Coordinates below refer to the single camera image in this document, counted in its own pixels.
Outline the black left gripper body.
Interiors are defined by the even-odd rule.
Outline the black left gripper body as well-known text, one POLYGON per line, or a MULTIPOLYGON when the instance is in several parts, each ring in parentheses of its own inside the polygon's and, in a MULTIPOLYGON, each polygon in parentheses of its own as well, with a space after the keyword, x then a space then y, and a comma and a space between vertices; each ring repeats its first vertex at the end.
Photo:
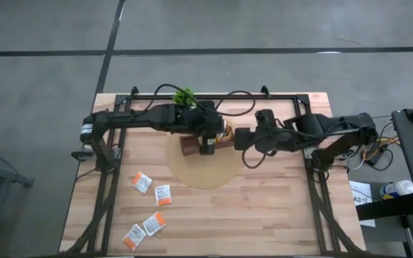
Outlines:
POLYGON ((176 132, 182 134, 214 137, 225 131, 224 119, 212 100, 199 101, 195 107, 181 106, 176 122, 176 132))

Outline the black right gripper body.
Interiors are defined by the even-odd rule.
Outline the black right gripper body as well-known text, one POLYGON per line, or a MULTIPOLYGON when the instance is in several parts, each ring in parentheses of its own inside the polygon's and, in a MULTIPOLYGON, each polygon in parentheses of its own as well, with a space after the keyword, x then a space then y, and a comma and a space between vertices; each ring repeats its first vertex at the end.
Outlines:
POLYGON ((277 127, 272 110, 258 110, 255 117, 257 127, 254 131, 252 143, 257 151, 261 153, 271 151, 293 152, 292 131, 277 127))

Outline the green foil tea bag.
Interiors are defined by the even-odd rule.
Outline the green foil tea bag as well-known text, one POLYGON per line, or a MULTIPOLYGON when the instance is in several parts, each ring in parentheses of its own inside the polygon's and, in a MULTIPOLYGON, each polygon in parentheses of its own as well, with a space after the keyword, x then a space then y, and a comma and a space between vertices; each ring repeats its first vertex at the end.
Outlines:
POLYGON ((225 126, 224 126, 224 132, 222 134, 222 141, 226 142, 226 141, 233 140, 233 134, 234 134, 234 128, 232 124, 228 120, 226 120, 225 126))

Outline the brown wooden tea box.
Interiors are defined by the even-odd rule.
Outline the brown wooden tea box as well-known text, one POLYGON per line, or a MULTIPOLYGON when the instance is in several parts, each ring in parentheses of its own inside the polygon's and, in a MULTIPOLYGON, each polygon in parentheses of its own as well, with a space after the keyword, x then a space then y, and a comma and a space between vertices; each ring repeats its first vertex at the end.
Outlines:
MULTIPOLYGON (((201 144, 201 137, 196 137, 194 135, 190 136, 181 136, 180 137, 181 151, 184 156, 190 156, 194 154, 199 154, 199 146, 201 144)), ((233 140, 223 142, 222 137, 216 138, 215 149, 227 148, 234 145, 234 136, 233 140)))

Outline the white orange tea bag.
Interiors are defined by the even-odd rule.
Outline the white orange tea bag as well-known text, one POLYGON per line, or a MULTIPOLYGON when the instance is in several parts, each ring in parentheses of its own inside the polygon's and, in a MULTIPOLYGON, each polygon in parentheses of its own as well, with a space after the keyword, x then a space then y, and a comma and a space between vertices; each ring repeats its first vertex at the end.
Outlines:
POLYGON ((123 237, 122 242, 132 251, 146 238, 147 233, 138 225, 134 224, 130 231, 123 237))
POLYGON ((171 188, 169 185, 155 187, 156 205, 163 206, 172 203, 171 188))
POLYGON ((150 237, 162 228, 164 228, 165 225, 166 220, 163 218, 159 211, 154 213, 152 216, 150 216, 143 222, 143 228, 145 229, 147 235, 149 235, 150 237))
POLYGON ((143 194, 147 192, 152 182, 151 178, 141 172, 138 172, 131 181, 132 185, 143 194))

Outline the small green potted plant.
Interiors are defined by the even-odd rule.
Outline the small green potted plant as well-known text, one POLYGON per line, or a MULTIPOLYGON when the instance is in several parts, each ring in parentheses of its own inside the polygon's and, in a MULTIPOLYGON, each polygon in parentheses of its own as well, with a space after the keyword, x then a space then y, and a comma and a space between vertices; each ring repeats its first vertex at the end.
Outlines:
POLYGON ((196 99, 194 92, 189 87, 181 88, 175 85, 172 86, 176 91, 172 97, 175 104, 182 106, 183 108, 195 108, 196 99))

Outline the black power supply box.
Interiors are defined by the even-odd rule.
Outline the black power supply box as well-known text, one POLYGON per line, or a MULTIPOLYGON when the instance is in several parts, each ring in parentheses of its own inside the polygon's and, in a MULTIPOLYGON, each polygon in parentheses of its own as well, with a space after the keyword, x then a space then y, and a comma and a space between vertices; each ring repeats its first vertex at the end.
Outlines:
POLYGON ((372 150, 370 154, 366 155, 366 163, 371 166, 375 166, 384 155, 387 146, 385 144, 380 144, 378 147, 372 150))

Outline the white paper sheet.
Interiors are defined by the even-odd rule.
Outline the white paper sheet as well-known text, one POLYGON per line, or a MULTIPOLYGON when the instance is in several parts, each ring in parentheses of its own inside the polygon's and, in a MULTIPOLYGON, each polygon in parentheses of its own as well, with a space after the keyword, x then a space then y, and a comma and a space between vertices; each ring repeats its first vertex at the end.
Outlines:
MULTIPOLYGON (((355 206, 368 204, 373 201, 370 184, 357 181, 349 181, 349 183, 355 206)), ((376 222, 374 219, 360 220, 360 225, 367 227, 376 227, 376 222)))

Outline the white plastic bottle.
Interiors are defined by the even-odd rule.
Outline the white plastic bottle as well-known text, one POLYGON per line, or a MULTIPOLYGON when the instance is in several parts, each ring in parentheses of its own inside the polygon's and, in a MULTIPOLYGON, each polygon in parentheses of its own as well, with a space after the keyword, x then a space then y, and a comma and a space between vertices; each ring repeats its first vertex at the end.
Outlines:
POLYGON ((410 180, 388 183, 379 189, 379 194, 383 200, 413 194, 413 183, 410 180))

